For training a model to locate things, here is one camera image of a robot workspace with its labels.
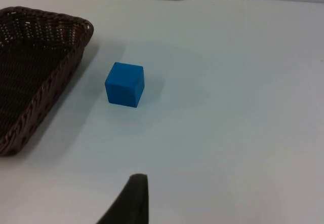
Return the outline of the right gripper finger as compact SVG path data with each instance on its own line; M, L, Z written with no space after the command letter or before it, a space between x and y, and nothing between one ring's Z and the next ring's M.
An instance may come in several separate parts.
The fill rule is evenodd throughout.
M146 174L133 174L98 223L149 223L149 190Z

